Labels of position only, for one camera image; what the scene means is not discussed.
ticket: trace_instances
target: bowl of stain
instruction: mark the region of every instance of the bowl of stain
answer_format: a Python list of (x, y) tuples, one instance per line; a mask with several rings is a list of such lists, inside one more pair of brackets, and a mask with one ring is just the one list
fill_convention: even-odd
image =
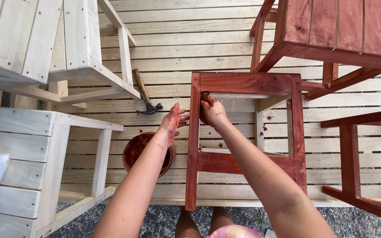
[[(144, 132), (133, 137), (123, 150), (123, 165), (127, 172), (130, 171), (132, 166), (138, 160), (140, 154), (144, 151), (146, 145), (151, 138), (155, 135), (155, 132)], [(173, 159), (176, 156), (176, 145), (173, 143), (167, 149), (164, 163), (162, 164), (160, 176), (163, 176), (172, 165)]]

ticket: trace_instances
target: unfinished wooden stool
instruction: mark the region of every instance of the unfinished wooden stool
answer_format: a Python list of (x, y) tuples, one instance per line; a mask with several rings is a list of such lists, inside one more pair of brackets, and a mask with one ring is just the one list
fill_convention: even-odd
[[(198, 172), (242, 174), (227, 149), (205, 149), (199, 144), (199, 105), (201, 91), (215, 97), (260, 98), (257, 111), (270, 109), (270, 97), (285, 97), (288, 110), (289, 155), (265, 153), (306, 191), (304, 120), (300, 74), (192, 72), (191, 111), (189, 121), (188, 170), (186, 175), (185, 209), (196, 209)], [(262, 124), (257, 125), (258, 138)]]
[[(98, 6), (110, 24), (99, 24)], [(122, 78), (102, 62), (100, 37), (114, 34), (119, 35)], [(135, 39), (109, 0), (0, 0), (1, 90), (79, 108), (113, 97), (140, 100), (129, 46), (136, 46)], [(90, 76), (113, 88), (68, 95), (66, 80)], [(46, 83), (48, 91), (31, 86)]]
[[(381, 74), (381, 0), (264, 1), (255, 36), (251, 72), (269, 71), (283, 56), (323, 61), (323, 83), (310, 83), (313, 100)], [(265, 22), (276, 22), (274, 45), (260, 62)], [(338, 78), (338, 64), (361, 68)]]
[(323, 192), (381, 217), (381, 199), (361, 195), (357, 125), (381, 126), (381, 112), (323, 121), (322, 128), (339, 127), (342, 190), (323, 186)]
[[(100, 129), (92, 192), (56, 213), (70, 126)], [(113, 195), (105, 187), (111, 132), (123, 126), (52, 111), (0, 108), (0, 152), (10, 162), (0, 182), (0, 238), (42, 238)]]

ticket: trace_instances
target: gravel ground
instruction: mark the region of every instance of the gravel ground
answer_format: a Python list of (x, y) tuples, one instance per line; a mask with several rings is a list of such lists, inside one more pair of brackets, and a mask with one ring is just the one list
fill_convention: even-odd
[[(59, 204), (58, 210), (69, 207)], [(90, 237), (106, 205), (99, 204), (88, 212), (58, 229), (49, 238), (87, 238)], [(381, 218), (358, 208), (318, 208), (338, 237), (342, 238), (378, 238), (381, 237)], [(267, 213), (260, 208), (228, 208), (233, 221), (238, 225), (264, 232), (271, 224)], [(174, 228), (179, 217), (177, 206), (149, 206), (144, 223), (140, 228), (140, 238), (174, 237)], [(198, 207), (192, 212), (198, 229), (203, 236), (208, 235), (212, 210), (210, 207)]]

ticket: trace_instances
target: stained hand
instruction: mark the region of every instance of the stained hand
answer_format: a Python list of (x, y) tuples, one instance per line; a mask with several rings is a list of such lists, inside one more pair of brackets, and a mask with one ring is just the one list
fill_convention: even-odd
[(208, 95), (207, 99), (208, 102), (201, 100), (202, 111), (199, 112), (199, 116), (202, 122), (216, 129), (219, 125), (228, 122), (229, 119), (221, 102), (210, 95)]
[(168, 140), (168, 147), (174, 142), (174, 137), (179, 135), (179, 132), (176, 131), (177, 128), (186, 126), (186, 121), (189, 120), (189, 115), (179, 116), (185, 113), (184, 109), (179, 109), (179, 104), (176, 103), (170, 110), (164, 119), (161, 122), (160, 127), (158, 128), (157, 133), (161, 133), (166, 136)]

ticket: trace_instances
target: wooden hammer handle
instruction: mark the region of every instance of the wooden hammer handle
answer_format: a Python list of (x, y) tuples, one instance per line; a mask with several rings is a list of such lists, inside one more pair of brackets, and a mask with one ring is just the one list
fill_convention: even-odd
[(151, 102), (149, 101), (149, 96), (148, 96), (148, 93), (146, 92), (145, 84), (143, 83), (142, 78), (140, 77), (139, 70), (138, 69), (132, 70), (132, 74), (135, 77), (136, 82), (138, 83), (140, 95), (142, 96), (142, 99), (144, 100), (145, 105), (150, 104)]

